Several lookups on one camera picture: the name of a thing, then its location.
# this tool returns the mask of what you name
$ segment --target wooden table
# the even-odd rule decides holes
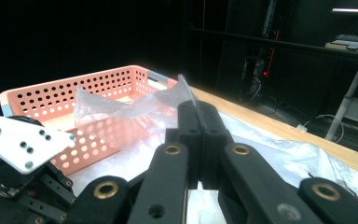
[[[233,104],[205,91],[200,91],[194,88],[192,91],[199,97],[201,101],[205,101],[216,106],[216,108],[223,113],[226,113],[236,119],[240,119],[248,124],[254,125],[257,128],[280,136],[283,139],[308,142],[318,146],[324,151],[328,152],[330,155],[333,155],[344,161],[352,169],[358,171],[357,151],[327,141],[316,135],[300,131],[299,129],[290,125],[256,113],[243,106]]]

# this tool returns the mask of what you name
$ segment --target white cable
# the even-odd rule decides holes
[[[274,110],[274,109],[272,109],[272,108],[269,108],[269,107],[266,106],[266,105],[263,105],[263,106],[264,106],[265,108],[269,109],[270,111],[273,111],[274,114],[278,115],[279,117],[281,117],[281,118],[284,120],[284,122],[286,122],[287,124],[289,124],[289,122],[287,121],[287,119],[285,119],[281,114],[279,114],[276,109]]]
[[[344,124],[342,123],[341,120],[336,118],[336,116],[334,116],[334,115],[319,115],[315,119],[324,118],[324,117],[330,117],[330,118],[333,118],[333,119],[337,119],[339,121],[339,124],[341,125],[341,129],[342,129],[342,133],[341,133],[341,136],[338,138],[338,140],[336,142],[334,142],[334,143],[338,143],[339,141],[341,141],[342,137],[344,137]],[[303,126],[305,127],[311,121],[313,121],[313,119],[308,120]]]

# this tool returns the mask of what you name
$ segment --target white perforated bracket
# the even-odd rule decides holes
[[[75,136],[0,117],[0,158],[24,175],[75,145]]]

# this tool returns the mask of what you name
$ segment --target basket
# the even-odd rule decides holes
[[[0,103],[6,117],[30,117],[45,127],[76,136],[74,147],[66,148],[51,160],[65,175],[70,175],[120,151],[120,148],[83,134],[75,127],[76,86],[90,93],[128,102],[170,87],[175,82],[141,66],[131,65],[4,91],[0,94]]]

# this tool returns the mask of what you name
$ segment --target pink plastic basket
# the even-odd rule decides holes
[[[76,136],[74,147],[66,148],[51,160],[69,175],[120,151],[120,148],[111,147],[104,140],[85,135],[75,128],[76,86],[111,99],[132,101],[159,91],[158,86],[170,87],[174,83],[173,79],[132,65],[4,91],[0,94],[0,102],[6,117],[27,116],[46,127]]]

